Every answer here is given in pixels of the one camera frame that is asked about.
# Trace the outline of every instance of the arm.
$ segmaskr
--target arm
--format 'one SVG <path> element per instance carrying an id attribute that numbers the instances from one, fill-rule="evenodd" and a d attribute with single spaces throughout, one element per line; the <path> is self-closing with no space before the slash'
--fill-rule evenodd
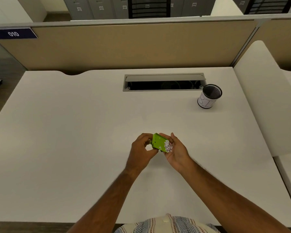
<path id="1" fill-rule="evenodd" d="M 229 233 L 291 233 L 263 209 L 233 191 L 194 162 L 186 147 L 171 133 L 173 150 L 165 156 Z"/>
<path id="2" fill-rule="evenodd" d="M 152 137 L 152 134 L 143 133 L 132 143 L 124 171 L 68 233 L 112 232 L 132 184 L 151 158 L 158 153 L 155 149 L 149 151 L 145 149 Z"/>

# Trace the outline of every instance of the forearm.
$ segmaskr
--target forearm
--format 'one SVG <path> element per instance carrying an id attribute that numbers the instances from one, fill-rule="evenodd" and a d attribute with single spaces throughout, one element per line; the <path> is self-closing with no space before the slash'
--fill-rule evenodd
<path id="1" fill-rule="evenodd" d="M 291 233 L 267 212 L 221 183 L 194 161 L 181 174 L 227 232 Z"/>
<path id="2" fill-rule="evenodd" d="M 97 203 L 68 233 L 112 232 L 126 196 L 138 175 L 123 171 Z"/>

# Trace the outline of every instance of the green plastic case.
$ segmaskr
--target green plastic case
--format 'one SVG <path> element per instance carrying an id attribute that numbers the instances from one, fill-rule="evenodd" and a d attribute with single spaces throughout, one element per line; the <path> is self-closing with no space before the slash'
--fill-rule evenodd
<path id="1" fill-rule="evenodd" d="M 166 140 L 168 140 L 168 139 L 161 136 L 158 133 L 155 133 L 155 134 L 153 134 L 153 139 L 152 139 L 152 141 L 150 141 L 150 144 L 152 145 L 152 148 L 159 149 L 163 152 L 166 152 L 165 144 L 164 144 L 164 142 Z"/>

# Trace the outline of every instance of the navy sign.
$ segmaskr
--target navy sign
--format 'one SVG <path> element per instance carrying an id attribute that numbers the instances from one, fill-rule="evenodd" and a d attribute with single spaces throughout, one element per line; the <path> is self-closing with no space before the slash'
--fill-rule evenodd
<path id="1" fill-rule="evenodd" d="M 37 39 L 31 28 L 1 28 L 0 39 Z"/>

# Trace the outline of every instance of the person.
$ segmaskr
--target person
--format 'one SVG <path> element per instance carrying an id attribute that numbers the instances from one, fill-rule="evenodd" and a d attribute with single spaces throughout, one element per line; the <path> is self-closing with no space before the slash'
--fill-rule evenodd
<path id="1" fill-rule="evenodd" d="M 209 208 L 228 233 L 291 233 L 283 224 L 251 201 L 221 183 L 203 169 L 188 154 L 183 143 L 173 134 L 160 133 L 172 143 L 172 150 L 164 153 L 170 165 L 179 172 L 198 197 Z M 147 151 L 153 135 L 141 134 L 133 143 L 126 167 L 97 203 L 68 231 L 68 233 L 111 233 L 125 198 L 142 170 L 148 165 L 157 149 Z M 116 233 L 213 233 L 213 225 L 204 225 L 186 217 L 149 219 L 145 222 L 125 224 Z"/>

